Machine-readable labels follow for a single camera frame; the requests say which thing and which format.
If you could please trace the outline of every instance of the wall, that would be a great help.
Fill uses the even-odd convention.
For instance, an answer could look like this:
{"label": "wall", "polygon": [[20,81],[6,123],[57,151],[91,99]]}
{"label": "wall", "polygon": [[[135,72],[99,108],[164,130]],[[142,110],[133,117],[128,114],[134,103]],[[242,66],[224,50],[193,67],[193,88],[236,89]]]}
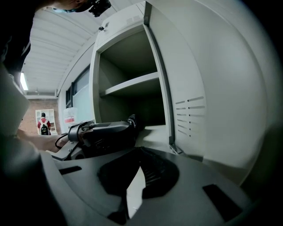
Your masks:
{"label": "wall", "polygon": [[79,76],[79,74],[90,64],[92,58],[93,45],[76,62],[70,73],[68,74],[60,94],[58,96],[59,121],[62,133],[68,132],[68,127],[64,124],[64,109],[66,109],[66,91],[70,88],[71,83]]}
{"label": "wall", "polygon": [[54,109],[55,124],[57,133],[61,134],[59,115],[58,115],[58,102],[53,99],[33,99],[30,100],[30,106],[23,117],[19,129],[26,131],[28,134],[38,134],[36,128],[35,110]]}

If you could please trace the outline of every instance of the ceiling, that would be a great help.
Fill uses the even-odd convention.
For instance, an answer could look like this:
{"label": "ceiling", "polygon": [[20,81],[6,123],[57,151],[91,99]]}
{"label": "ceiling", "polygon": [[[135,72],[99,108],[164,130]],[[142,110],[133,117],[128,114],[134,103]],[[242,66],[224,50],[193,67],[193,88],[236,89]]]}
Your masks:
{"label": "ceiling", "polygon": [[70,71],[70,66],[92,45],[103,20],[141,0],[110,0],[112,7],[95,18],[88,11],[56,13],[51,8],[35,13],[31,29],[31,51],[22,71],[27,94],[54,93]]}

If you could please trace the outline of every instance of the cabinet shelf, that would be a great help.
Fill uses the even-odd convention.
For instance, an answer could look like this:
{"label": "cabinet shelf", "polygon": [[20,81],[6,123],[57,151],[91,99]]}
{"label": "cabinet shelf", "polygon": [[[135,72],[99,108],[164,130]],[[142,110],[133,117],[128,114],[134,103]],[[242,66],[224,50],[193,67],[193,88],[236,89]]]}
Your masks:
{"label": "cabinet shelf", "polygon": [[143,75],[100,92],[100,96],[137,97],[161,93],[158,73]]}

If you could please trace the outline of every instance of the ceiling light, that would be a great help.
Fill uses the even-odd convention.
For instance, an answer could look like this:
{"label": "ceiling light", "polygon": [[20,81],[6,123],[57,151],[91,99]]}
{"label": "ceiling light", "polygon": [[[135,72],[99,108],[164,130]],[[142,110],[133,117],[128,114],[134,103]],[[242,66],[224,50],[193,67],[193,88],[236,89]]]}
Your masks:
{"label": "ceiling light", "polygon": [[24,73],[21,73],[20,81],[21,81],[23,90],[28,90]]}

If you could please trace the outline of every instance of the wire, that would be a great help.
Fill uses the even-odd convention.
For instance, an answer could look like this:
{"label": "wire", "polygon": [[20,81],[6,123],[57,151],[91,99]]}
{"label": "wire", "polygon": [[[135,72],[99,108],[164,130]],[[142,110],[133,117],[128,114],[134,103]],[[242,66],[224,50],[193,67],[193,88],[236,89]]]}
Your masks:
{"label": "wire", "polygon": [[65,133],[63,136],[60,136],[56,141],[55,141],[55,146],[56,146],[56,148],[58,148],[58,149],[61,149],[62,147],[60,147],[60,146],[58,146],[57,145],[57,142],[60,140],[60,139],[62,139],[64,136],[67,136],[68,135],[68,133]]}

